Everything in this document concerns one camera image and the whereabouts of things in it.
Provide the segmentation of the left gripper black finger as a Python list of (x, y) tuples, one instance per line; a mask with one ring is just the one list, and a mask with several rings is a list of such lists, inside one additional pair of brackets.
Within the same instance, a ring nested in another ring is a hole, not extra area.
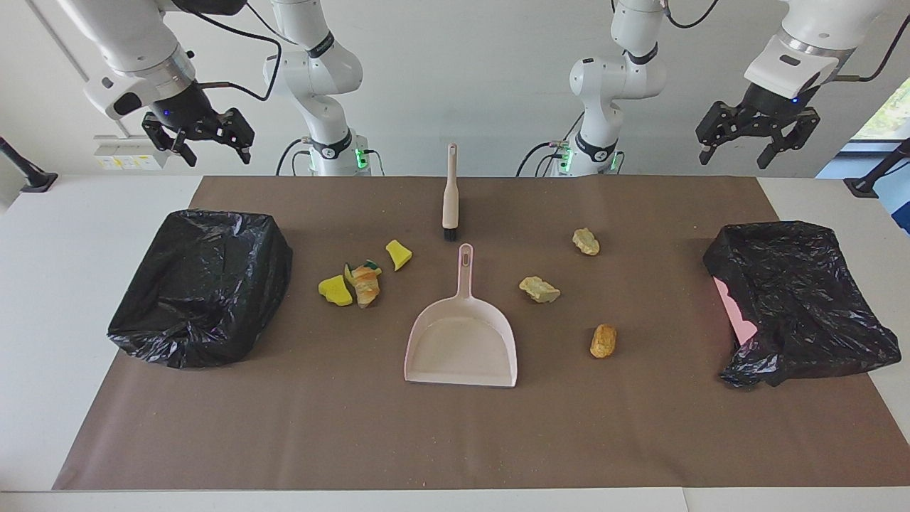
[(792, 129), (786, 135), (784, 135), (780, 127), (771, 127), (771, 142), (765, 146), (765, 149), (758, 156), (758, 168), (767, 169), (777, 154), (787, 150), (802, 149), (813, 131), (815, 131), (819, 121), (820, 117), (815, 108), (805, 108), (796, 115)]
[(708, 164), (722, 144), (740, 137), (742, 106), (714, 103), (696, 127), (697, 139), (702, 145), (699, 155), (701, 164)]

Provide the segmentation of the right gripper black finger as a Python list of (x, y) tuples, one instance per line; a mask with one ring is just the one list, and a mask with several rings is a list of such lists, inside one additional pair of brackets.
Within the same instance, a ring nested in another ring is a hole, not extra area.
[(254, 140), (255, 131), (246, 117), (237, 108), (228, 108), (224, 113), (224, 144), (234, 149), (244, 164), (250, 164)]
[(179, 129), (175, 137), (170, 136), (165, 125), (157, 119), (155, 114), (144, 114), (142, 127), (158, 150), (169, 151), (172, 154), (179, 155), (189, 166), (196, 166), (198, 159), (192, 149), (186, 145), (186, 133), (184, 130)]

